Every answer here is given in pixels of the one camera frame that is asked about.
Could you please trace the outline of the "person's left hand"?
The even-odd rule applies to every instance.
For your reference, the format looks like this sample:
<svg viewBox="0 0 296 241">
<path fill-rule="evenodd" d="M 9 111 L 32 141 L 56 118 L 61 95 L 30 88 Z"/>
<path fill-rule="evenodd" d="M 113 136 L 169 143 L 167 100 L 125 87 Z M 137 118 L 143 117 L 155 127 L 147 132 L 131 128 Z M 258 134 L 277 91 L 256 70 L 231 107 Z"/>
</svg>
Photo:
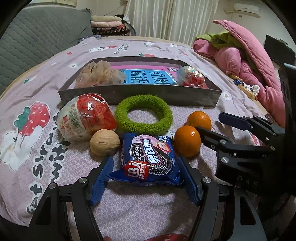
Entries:
<svg viewBox="0 0 296 241">
<path fill-rule="evenodd" d="M 104 241 L 114 241 L 112 238 L 110 238 L 108 236 L 105 236 L 103 239 L 104 239 Z"/>
</svg>

